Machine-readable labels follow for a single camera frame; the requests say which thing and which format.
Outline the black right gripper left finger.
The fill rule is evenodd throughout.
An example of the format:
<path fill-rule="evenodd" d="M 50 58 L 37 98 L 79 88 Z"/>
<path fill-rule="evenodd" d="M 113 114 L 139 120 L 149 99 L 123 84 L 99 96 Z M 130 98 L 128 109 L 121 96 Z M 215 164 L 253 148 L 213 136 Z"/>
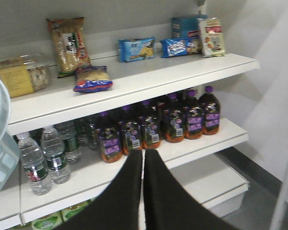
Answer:
<path fill-rule="evenodd" d="M 105 190 L 57 230 L 137 230 L 143 154 L 133 150 Z"/>

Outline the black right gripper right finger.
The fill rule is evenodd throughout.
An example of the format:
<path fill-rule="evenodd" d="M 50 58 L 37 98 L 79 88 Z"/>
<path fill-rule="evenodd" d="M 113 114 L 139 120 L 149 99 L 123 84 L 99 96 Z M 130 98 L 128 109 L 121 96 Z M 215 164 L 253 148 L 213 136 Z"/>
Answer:
<path fill-rule="evenodd" d="M 196 201 L 155 149 L 145 151 L 144 212 L 148 230 L 234 230 Z"/>

